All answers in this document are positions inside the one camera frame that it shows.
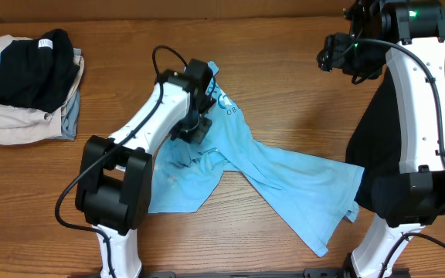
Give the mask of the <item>light blue t-shirt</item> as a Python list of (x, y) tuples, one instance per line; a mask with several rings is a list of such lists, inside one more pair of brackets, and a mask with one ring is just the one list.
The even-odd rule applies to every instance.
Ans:
[(241, 172), (319, 257), (342, 219), (356, 220), (361, 166), (270, 147), (253, 139), (237, 104), (212, 81), (212, 126), (201, 144), (166, 140), (155, 159), (155, 213), (197, 212), (226, 171)]

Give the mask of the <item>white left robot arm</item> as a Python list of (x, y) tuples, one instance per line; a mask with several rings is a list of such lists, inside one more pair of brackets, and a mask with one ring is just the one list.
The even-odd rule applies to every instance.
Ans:
[(80, 166), (76, 208), (98, 230), (100, 277), (139, 277), (137, 229), (148, 214), (154, 155), (165, 138), (199, 144), (216, 99), (208, 63), (191, 59), (178, 73), (167, 69), (144, 106), (108, 138), (92, 136)]

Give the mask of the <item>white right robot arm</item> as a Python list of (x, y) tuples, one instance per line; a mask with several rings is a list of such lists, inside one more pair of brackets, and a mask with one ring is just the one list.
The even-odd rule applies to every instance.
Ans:
[(445, 215), (445, 11), (438, 1), (357, 1), (348, 33), (324, 41), (321, 70), (354, 84), (382, 78), (352, 135), (348, 163), (365, 169), (356, 201), (374, 213), (340, 268), (306, 277), (407, 277), (396, 260)]

